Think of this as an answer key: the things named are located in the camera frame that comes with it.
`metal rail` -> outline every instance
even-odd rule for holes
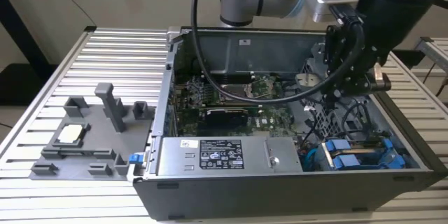
[[[48,84],[0,145],[0,221],[32,224],[156,223],[128,182],[32,181],[27,177],[66,111],[71,95],[100,103],[94,89],[112,82],[123,103],[156,105],[166,61],[163,30],[98,29],[84,33]],[[448,166],[448,110],[395,55],[384,67],[390,96]],[[428,223],[448,222],[448,179],[406,193],[374,213],[204,220],[202,223]]]
[[[416,50],[420,50],[448,73],[448,38],[424,37],[418,43]]]

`floor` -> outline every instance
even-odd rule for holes
[[[0,123],[14,126],[22,117],[27,107],[24,106],[0,106]],[[11,129],[0,125],[0,143],[7,137]]]

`motherboard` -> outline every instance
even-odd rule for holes
[[[222,87],[248,98],[278,98],[282,85],[272,76],[254,76],[247,84]],[[223,96],[200,78],[176,85],[179,136],[298,136],[288,105],[259,106]]]

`blue latch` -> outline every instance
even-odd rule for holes
[[[327,144],[327,150],[330,152],[352,148],[350,142],[346,139],[331,139],[326,144]]]
[[[142,165],[144,162],[144,153],[134,153],[130,156],[130,164]]]
[[[360,166],[359,160],[354,154],[340,155],[334,159],[335,168],[342,169],[356,169]]]
[[[380,166],[388,169],[403,169],[407,166],[403,156],[398,153],[394,148],[391,139],[383,139],[384,146],[387,148],[382,159],[380,159]]]

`blue tab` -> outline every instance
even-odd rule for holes
[[[130,164],[142,165],[144,160],[144,155],[134,153],[130,156]]]
[[[384,146],[386,146],[387,149],[392,149],[394,148],[391,139],[384,138],[383,139],[383,144],[384,144]]]
[[[351,149],[350,142],[346,139],[332,139],[336,150]]]
[[[330,140],[327,143],[326,143],[326,146],[327,146],[327,150],[330,152],[332,152],[335,150],[335,145],[334,145],[334,141]]]
[[[360,165],[359,160],[354,154],[338,156],[334,159],[334,164],[338,170],[342,168],[350,168]]]

